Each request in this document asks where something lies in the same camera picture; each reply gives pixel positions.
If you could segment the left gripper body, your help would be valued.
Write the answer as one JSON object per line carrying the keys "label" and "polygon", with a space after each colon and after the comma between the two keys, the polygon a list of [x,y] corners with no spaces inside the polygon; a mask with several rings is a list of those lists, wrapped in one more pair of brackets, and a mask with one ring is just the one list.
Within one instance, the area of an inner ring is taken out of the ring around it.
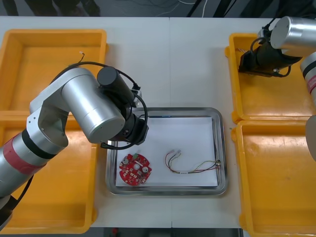
{"label": "left gripper body", "polygon": [[148,126],[145,120],[132,115],[124,125],[123,141],[134,145],[140,145],[144,142],[147,135]]}

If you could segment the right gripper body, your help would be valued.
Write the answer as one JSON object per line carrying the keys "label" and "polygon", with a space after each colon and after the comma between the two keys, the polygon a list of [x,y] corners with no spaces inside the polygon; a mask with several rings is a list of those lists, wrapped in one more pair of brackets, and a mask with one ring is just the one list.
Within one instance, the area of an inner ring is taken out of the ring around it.
{"label": "right gripper body", "polygon": [[241,56],[238,71],[240,73],[259,74],[257,50],[247,51]]}

